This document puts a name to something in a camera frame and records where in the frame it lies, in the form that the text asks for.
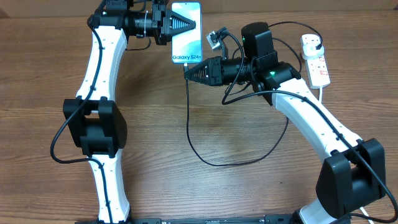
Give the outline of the Samsung Galaxy smartphone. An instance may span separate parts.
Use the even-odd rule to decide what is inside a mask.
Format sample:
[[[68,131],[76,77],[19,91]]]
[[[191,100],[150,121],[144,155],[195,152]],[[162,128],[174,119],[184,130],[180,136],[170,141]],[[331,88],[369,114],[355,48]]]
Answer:
[[[202,61],[201,4],[174,2],[172,11],[195,21],[195,28],[172,37],[173,63],[200,63]]]

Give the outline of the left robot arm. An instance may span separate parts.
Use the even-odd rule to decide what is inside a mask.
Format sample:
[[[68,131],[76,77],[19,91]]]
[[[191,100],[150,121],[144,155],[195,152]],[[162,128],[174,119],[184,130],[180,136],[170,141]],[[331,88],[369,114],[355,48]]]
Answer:
[[[127,123],[115,102],[116,82],[130,36],[174,47],[201,41],[199,2],[153,1],[151,11],[133,10],[134,1],[101,1],[87,24],[92,31],[85,78],[63,103],[65,123],[83,162],[93,171],[99,201],[95,223],[132,223],[121,168]]]

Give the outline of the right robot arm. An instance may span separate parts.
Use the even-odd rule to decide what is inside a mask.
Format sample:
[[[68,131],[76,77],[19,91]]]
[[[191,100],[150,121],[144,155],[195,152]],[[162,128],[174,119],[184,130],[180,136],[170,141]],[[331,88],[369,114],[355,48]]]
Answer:
[[[241,56],[226,55],[185,68],[187,82],[208,86],[248,83],[255,95],[294,123],[311,144],[322,169],[316,199],[297,210],[291,223],[349,223],[358,209],[391,195],[386,186],[384,148],[342,125],[312,94],[300,70],[277,58],[271,26],[254,22],[241,30]]]

